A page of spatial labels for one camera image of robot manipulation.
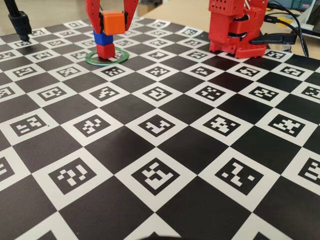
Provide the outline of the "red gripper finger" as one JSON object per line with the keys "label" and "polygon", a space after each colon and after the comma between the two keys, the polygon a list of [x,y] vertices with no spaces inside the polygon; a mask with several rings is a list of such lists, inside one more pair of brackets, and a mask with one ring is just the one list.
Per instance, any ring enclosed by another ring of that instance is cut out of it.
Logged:
{"label": "red gripper finger", "polygon": [[100,0],[85,0],[84,4],[93,30],[100,34],[104,29],[103,16],[100,13]]}
{"label": "red gripper finger", "polygon": [[132,23],[134,18],[136,8],[138,6],[139,0],[124,0],[124,23],[125,23],[125,30],[127,31]]}

